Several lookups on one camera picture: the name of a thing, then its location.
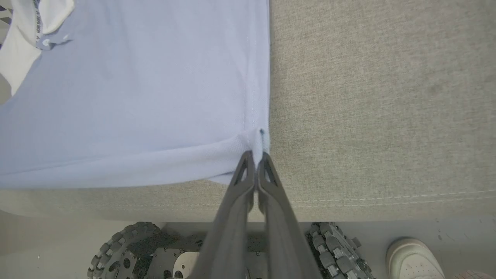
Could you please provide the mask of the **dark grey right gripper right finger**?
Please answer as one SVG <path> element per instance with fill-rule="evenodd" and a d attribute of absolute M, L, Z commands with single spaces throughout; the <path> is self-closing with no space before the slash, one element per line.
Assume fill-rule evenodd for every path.
<path fill-rule="evenodd" d="M 266 259 L 270 279 L 321 279 L 275 165 L 263 153 L 256 173 L 258 207 L 265 217 Z"/>

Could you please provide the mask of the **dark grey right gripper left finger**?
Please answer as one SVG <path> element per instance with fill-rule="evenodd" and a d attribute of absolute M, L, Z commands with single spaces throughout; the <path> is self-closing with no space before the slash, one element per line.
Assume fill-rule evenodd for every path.
<path fill-rule="evenodd" d="M 246 278 L 248 214 L 253 208 L 255 162 L 252 151 L 241 155 L 213 227 L 207 233 L 190 279 Z"/>

